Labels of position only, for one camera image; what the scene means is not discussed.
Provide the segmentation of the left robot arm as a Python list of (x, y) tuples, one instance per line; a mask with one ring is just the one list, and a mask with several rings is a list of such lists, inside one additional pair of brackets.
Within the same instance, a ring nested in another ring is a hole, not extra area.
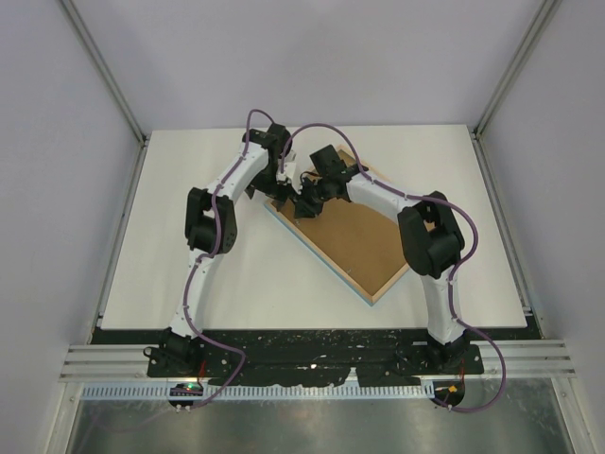
[(245, 132), (228, 169), (207, 187), (189, 191), (184, 224), (189, 272), (170, 326), (162, 332), (159, 346), (147, 352), (150, 376), (191, 376), (199, 371), (206, 342), (199, 337), (196, 317), (223, 256), (236, 241), (234, 206), (244, 194), (251, 198), (261, 192), (279, 202), (292, 194), (289, 185), (277, 180), (280, 154), (289, 151), (290, 137), (286, 127), (276, 123), (266, 131)]

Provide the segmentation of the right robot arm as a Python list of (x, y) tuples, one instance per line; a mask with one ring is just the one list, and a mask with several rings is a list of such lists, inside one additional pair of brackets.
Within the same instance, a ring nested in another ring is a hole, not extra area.
[(316, 176), (304, 177), (295, 216), (313, 218), (335, 199), (354, 202), (398, 223), (403, 256), (420, 276), (427, 307), (427, 360), (440, 373), (462, 362), (469, 348), (459, 313), (458, 277), (465, 240), (445, 196), (413, 196), (389, 186), (365, 166), (348, 165), (332, 146), (310, 155)]

